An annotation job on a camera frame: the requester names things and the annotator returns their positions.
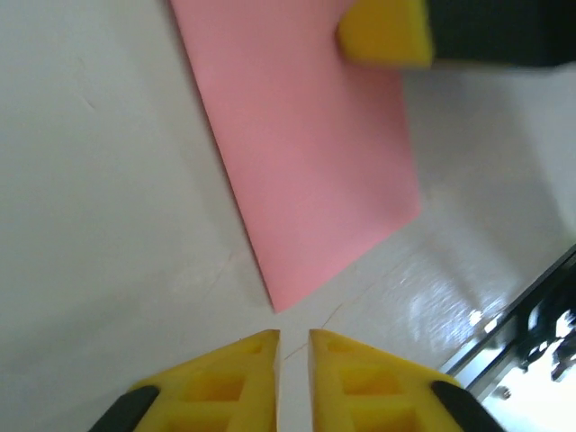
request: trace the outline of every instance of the white table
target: white table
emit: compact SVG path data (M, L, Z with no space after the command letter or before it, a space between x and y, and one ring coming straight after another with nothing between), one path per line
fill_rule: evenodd
M2 430L86 430L268 328L310 430L308 329L439 366L572 243L575 71L413 72L424 211L274 315L165 3L6 0L0 38Z

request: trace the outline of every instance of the yellow sponge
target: yellow sponge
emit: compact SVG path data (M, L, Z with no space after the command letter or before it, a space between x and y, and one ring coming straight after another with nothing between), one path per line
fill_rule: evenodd
M461 431L430 389L451 377L326 330L312 330L315 432Z
M344 54L364 63L429 67L426 0L357 0L337 29Z
M267 330L137 383L160 394L135 432L275 432L275 359Z

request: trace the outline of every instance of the yellow foam pad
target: yellow foam pad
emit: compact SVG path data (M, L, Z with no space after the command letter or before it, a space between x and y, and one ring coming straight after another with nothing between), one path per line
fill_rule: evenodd
M461 431L429 388L452 377L326 330L310 345L315 432Z
M428 67L434 58L426 0L357 0L337 36L344 55L359 62Z
M279 338L266 330L138 382L160 394L135 432L275 432Z

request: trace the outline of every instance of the pink sheet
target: pink sheet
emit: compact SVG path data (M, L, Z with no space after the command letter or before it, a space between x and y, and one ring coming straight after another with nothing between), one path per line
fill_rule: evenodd
M338 55L350 3L173 0L277 311L419 211L399 75Z

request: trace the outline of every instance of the pink paper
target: pink paper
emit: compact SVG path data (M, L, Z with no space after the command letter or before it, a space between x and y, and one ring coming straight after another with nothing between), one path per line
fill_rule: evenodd
M419 211L400 77L338 55L350 1L173 4L266 287L284 310Z

